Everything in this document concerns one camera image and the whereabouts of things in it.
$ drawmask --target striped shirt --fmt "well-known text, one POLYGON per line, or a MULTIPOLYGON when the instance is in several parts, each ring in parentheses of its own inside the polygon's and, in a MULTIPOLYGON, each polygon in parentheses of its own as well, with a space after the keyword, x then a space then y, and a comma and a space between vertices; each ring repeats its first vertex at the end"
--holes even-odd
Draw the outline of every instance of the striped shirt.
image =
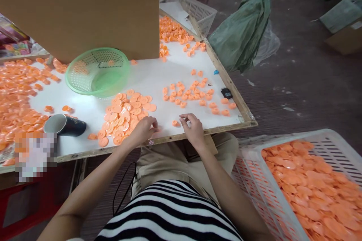
POLYGON ((190 184, 163 180, 139 193, 95 240, 242 239, 225 214, 190 184))

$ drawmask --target green sack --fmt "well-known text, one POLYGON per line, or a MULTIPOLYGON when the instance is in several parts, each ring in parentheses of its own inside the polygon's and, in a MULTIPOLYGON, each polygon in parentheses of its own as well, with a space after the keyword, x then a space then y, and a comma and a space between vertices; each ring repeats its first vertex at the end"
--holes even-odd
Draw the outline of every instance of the green sack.
POLYGON ((270 0, 242 0, 208 38, 228 72, 252 66, 270 15, 270 0))

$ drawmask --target hand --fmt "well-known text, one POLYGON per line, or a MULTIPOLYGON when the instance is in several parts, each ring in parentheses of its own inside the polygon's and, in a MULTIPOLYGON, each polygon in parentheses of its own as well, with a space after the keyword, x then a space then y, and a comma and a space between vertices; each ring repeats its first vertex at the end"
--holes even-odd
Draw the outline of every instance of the hand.
POLYGON ((130 144, 132 149, 134 149, 140 146, 144 141, 150 139, 155 132, 158 132, 158 123, 156 118, 144 117, 136 125, 129 137, 127 137, 124 141, 130 144))
POLYGON ((206 144, 204 140, 204 129, 201 121, 194 114, 180 115, 180 121, 184 128, 187 139, 190 141, 196 151, 203 149, 206 144))

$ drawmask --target white basket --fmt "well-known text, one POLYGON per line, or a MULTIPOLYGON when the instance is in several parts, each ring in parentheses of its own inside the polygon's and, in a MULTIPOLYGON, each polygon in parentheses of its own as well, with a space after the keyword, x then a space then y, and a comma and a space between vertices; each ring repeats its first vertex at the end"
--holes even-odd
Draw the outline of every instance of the white basket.
POLYGON ((261 156, 261 150, 297 139, 313 143, 314 149, 310 154, 323 157, 334 171, 344 173, 349 180, 362 186, 361 156, 333 130, 242 140, 233 178, 253 202, 277 240, 301 241, 309 238, 261 156))
POLYGON ((214 21, 217 10, 196 0, 160 0, 160 3, 176 1, 179 1, 180 3, 187 6, 188 10, 186 11, 196 19, 203 34, 207 36, 210 31, 212 22, 214 21))
POLYGON ((342 0, 319 19, 334 34, 360 17, 362 0, 342 0))

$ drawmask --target green plastic basket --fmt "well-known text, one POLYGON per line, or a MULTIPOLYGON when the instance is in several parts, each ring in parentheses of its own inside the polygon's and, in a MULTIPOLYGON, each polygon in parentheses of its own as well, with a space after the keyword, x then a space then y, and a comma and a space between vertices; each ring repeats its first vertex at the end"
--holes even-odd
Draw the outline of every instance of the green plastic basket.
POLYGON ((129 70, 124 53, 114 48, 96 48, 70 63, 65 81, 78 94, 106 98, 121 92, 127 84, 129 70))

